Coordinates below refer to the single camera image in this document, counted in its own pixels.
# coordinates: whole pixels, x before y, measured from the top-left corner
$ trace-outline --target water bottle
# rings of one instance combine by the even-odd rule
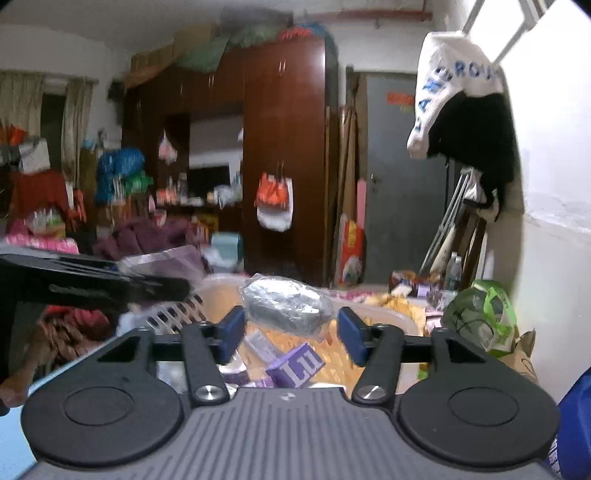
[[[181,205],[186,205],[189,202],[189,187],[187,185],[186,173],[178,174],[177,196]]]
[[[457,253],[452,253],[445,273],[444,289],[457,291],[462,276],[462,258]]]

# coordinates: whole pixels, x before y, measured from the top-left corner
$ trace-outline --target black circular pad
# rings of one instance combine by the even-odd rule
[[[442,368],[413,385],[397,420],[419,448],[472,468],[543,458],[558,428],[550,396],[492,358]]]
[[[85,468],[120,465],[156,450],[180,427],[181,401],[164,382],[142,371],[97,373],[80,385],[65,372],[25,403],[22,430],[36,457]]]

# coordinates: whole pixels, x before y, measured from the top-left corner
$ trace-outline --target purple box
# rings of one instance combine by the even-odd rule
[[[299,388],[324,366],[318,354],[308,343],[287,352],[267,367],[267,375],[278,387]]]

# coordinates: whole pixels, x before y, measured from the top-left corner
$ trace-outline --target white wall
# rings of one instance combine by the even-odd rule
[[[339,49],[339,103],[345,103],[345,67],[361,72],[416,73],[430,22],[382,20],[327,24]]]
[[[437,11],[461,28],[461,0]],[[521,157],[525,214],[488,228],[485,274],[511,287],[519,328],[536,328],[533,363],[560,400],[591,366],[591,19],[556,0],[501,66]]]
[[[189,137],[189,167],[228,165],[233,180],[242,162],[242,141],[238,141],[238,134],[243,123],[241,116],[193,122]]]
[[[28,25],[0,24],[0,69],[33,70],[97,79],[92,95],[87,136],[96,139],[106,128],[110,139],[120,140],[114,105],[107,91],[114,76],[129,68],[131,52],[64,32]]]

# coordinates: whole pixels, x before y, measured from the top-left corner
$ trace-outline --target maroon cloth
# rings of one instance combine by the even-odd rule
[[[121,223],[110,237],[97,242],[92,251],[99,257],[117,261],[130,255],[151,254],[187,244],[199,247],[188,220],[168,220],[159,228],[151,220],[137,217]]]
[[[56,354],[53,367],[75,360],[113,335],[113,326],[100,310],[51,305],[37,324]]]

